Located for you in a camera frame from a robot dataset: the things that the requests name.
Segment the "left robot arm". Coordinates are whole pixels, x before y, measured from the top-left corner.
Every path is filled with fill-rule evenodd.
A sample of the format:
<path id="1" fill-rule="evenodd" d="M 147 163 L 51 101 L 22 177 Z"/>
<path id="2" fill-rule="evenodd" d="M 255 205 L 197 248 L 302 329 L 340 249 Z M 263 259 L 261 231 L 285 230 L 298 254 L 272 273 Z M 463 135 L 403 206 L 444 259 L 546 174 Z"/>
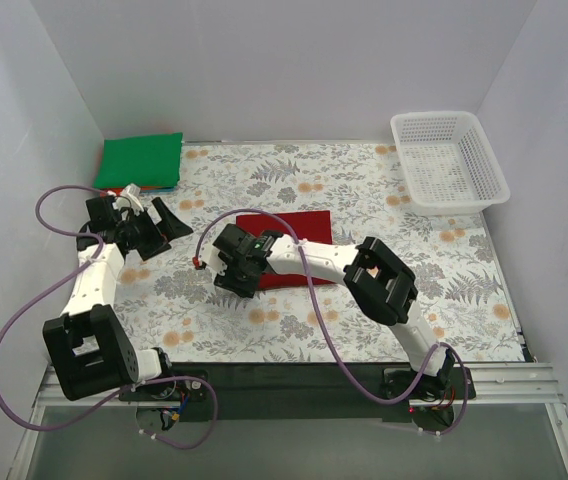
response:
<path id="1" fill-rule="evenodd" d="M 78 262 L 86 267 L 74 281 L 59 317 L 43 326 L 43 339 L 65 397 L 83 399 L 168 375 L 168 356 L 159 347 L 137 350 L 114 310 L 126 256 L 149 260 L 170 242 L 193 233 L 156 197 L 155 222 L 132 194 L 86 201 L 89 220 L 78 231 Z"/>

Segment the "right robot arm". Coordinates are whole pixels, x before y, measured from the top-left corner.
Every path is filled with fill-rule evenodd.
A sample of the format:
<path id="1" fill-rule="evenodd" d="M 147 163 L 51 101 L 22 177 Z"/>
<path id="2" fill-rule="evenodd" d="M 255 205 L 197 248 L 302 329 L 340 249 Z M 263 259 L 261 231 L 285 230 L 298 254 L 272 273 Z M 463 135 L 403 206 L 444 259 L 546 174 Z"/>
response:
<path id="1" fill-rule="evenodd" d="M 267 274 L 304 275 L 346 287 L 361 312 L 398 340 L 419 379 L 416 392 L 435 397 L 449 388 L 455 357 L 423 315 L 414 273 L 381 240 L 330 245 L 274 230 L 255 236 L 228 224 L 203 260 L 216 273 L 215 286 L 242 298 L 253 297 Z"/>

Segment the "red t-shirt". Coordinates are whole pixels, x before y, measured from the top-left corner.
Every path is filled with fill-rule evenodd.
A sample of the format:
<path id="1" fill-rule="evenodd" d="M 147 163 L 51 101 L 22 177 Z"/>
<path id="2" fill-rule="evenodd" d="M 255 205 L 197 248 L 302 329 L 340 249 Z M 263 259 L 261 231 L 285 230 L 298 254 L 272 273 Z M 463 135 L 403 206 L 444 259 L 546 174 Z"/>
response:
<path id="1" fill-rule="evenodd" d="M 295 231 L 299 239 L 313 242 L 332 244 L 331 214 L 328 210 L 278 213 Z M 288 234 L 289 231 L 277 220 L 264 214 L 237 215 L 235 224 L 243 230 L 258 237 L 266 230 Z M 259 282 L 259 290 L 274 290 L 288 287 L 303 287 L 307 285 L 303 275 L 264 274 Z"/>

